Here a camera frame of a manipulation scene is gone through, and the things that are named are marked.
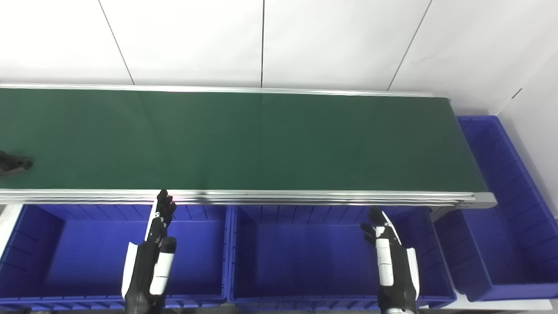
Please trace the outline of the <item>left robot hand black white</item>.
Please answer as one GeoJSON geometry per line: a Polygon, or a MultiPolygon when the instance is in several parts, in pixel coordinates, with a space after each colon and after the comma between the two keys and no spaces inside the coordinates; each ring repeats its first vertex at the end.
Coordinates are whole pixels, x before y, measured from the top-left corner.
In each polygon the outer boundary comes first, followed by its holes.
{"type": "Polygon", "coordinates": [[[165,308],[177,246],[167,229],[175,210],[173,197],[161,190],[152,205],[144,240],[128,244],[121,287],[126,314],[160,314],[165,308]]]}

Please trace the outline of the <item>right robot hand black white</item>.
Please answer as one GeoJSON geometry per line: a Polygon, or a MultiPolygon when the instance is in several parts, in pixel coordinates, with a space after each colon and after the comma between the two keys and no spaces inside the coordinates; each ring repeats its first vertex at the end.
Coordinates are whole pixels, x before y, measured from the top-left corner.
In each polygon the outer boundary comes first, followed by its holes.
{"type": "Polygon", "coordinates": [[[369,209],[368,219],[369,223],[361,223],[361,230],[377,255],[380,312],[418,314],[420,276],[416,250],[403,246],[395,225],[379,207],[369,209]]]}

